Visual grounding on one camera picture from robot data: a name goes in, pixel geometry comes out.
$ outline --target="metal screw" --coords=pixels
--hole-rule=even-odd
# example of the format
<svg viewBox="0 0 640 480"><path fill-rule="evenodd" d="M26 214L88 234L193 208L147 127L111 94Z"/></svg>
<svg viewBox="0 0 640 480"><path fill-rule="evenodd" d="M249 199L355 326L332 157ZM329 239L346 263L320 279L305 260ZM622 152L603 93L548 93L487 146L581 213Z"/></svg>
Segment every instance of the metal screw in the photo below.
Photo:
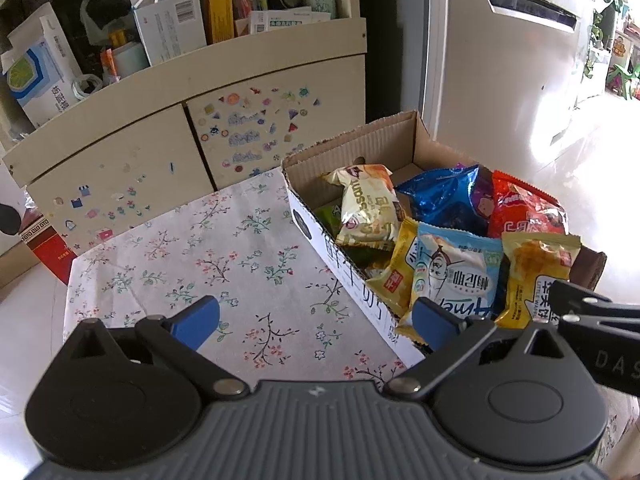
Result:
<svg viewBox="0 0 640 480"><path fill-rule="evenodd" d="M391 379L388 384L396 394L416 394L420 391L420 383L412 377Z"/></svg>
<svg viewBox="0 0 640 480"><path fill-rule="evenodd" d="M220 379L213 383L213 391L225 397L240 395L244 392L244 383L238 379Z"/></svg>

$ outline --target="open white box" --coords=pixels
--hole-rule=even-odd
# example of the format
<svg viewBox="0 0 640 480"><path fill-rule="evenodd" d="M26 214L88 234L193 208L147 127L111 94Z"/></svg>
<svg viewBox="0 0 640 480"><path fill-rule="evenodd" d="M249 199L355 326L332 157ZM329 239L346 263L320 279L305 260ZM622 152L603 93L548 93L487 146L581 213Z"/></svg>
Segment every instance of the open white box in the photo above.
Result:
<svg viewBox="0 0 640 480"><path fill-rule="evenodd" d="M366 278L312 213L342 195L341 187L328 184L320 175L362 160L367 164L388 167L394 172L391 179L395 186L424 170L476 162L431 140L420 115L405 112L320 142L287 157L282 163L296 225L382 338L402 362L411 367L420 362L424 354L409 338L395 334L397 320L386 304L369 289ZM604 253L582 247L571 270L571 281L594 289L606 261Z"/></svg>

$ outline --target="red snack package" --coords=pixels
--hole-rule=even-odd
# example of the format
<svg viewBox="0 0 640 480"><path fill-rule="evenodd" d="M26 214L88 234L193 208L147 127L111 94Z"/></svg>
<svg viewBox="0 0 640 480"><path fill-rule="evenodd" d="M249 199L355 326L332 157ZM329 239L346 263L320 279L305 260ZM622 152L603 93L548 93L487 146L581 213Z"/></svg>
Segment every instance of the red snack package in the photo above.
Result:
<svg viewBox="0 0 640 480"><path fill-rule="evenodd" d="M501 171L494 171L494 203L489 238L505 231L569 233L566 213L555 198Z"/></svg>

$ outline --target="floral tablecloth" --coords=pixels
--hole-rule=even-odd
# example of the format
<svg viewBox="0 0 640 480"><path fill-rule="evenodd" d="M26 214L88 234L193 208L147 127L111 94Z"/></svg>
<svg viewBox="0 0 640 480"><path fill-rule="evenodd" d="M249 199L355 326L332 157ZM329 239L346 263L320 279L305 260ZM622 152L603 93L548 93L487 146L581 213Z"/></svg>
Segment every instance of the floral tablecloth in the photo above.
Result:
<svg viewBox="0 0 640 480"><path fill-rule="evenodd" d="M205 295L220 325L200 353L260 379L388 381L404 369L290 217L279 170L165 213L74 261L64 338L78 322L132 326Z"/></svg>

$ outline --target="light blue snack package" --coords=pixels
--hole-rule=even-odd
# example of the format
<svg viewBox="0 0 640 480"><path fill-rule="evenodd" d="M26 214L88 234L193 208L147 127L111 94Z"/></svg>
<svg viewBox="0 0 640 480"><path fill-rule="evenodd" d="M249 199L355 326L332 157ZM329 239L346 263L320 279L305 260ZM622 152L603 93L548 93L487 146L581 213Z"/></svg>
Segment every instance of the light blue snack package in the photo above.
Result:
<svg viewBox="0 0 640 480"><path fill-rule="evenodd" d="M420 222L412 304L429 298L461 319L490 316L503 255L499 238Z"/></svg>

